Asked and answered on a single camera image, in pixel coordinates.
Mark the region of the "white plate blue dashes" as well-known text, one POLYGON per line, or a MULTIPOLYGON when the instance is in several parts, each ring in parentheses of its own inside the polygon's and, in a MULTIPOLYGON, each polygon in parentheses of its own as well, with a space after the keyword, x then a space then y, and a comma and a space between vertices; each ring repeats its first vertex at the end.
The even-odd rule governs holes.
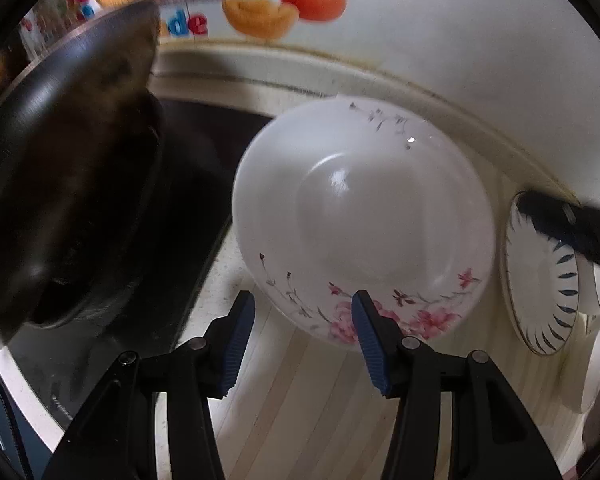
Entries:
POLYGON ((579 307, 576 254, 560 240, 537 231, 510 203, 502 238, 501 278, 509 317, 521 341, 537 356, 565 347, 579 307))

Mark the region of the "black wok pan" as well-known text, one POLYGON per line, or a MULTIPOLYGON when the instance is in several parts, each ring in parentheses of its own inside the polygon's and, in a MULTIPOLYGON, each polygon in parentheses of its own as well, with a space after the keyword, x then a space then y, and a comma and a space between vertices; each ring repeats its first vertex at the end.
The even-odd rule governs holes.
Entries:
POLYGON ((159 9, 140 0, 79 26, 0 99, 0 348, 26 322, 24 296, 96 174, 122 110, 143 98, 159 9))

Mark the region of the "white floral plate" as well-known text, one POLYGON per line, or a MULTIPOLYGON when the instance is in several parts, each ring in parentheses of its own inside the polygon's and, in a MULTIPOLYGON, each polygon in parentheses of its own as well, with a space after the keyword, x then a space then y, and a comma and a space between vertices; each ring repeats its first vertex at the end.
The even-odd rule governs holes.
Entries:
POLYGON ((271 120, 239 162, 232 215, 272 304, 347 350, 356 292, 434 341, 468 318, 492 271, 492 208, 471 161, 428 120, 359 96, 271 120))

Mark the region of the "white bowl dark rim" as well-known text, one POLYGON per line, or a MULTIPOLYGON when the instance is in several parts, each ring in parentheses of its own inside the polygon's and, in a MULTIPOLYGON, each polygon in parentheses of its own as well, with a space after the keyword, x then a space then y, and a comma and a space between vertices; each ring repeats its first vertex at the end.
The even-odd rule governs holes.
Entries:
POLYGON ((600 315, 600 266, 582 255, 577 255, 577 266, 579 311, 585 315, 600 315))

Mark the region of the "black induction cooktop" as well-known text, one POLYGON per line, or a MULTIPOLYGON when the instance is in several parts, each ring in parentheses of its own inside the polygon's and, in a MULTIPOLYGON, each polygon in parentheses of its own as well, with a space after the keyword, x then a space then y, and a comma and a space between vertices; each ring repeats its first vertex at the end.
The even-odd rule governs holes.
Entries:
POLYGON ((20 373, 67 427, 122 352, 171 350, 230 225, 238 162, 265 115, 143 98, 122 110, 94 178, 24 296, 9 343, 20 373))

